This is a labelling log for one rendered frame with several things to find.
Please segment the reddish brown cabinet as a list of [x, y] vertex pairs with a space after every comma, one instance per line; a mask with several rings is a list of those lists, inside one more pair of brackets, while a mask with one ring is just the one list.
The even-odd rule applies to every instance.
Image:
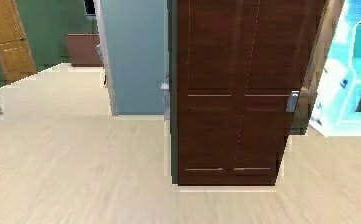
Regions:
[[103, 63], [97, 53], [100, 43], [98, 34], [67, 34], [66, 46], [73, 67], [102, 67]]

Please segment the dark brown room door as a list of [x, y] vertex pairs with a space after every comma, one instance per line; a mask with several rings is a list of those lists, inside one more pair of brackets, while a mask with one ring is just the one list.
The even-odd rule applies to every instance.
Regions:
[[328, 2], [171, 0], [174, 184], [275, 185]]

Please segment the light brown room door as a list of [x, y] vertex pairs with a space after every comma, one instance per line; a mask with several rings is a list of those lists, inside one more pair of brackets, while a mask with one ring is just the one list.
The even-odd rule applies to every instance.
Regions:
[[15, 0], [0, 0], [0, 69], [6, 84], [37, 73]]

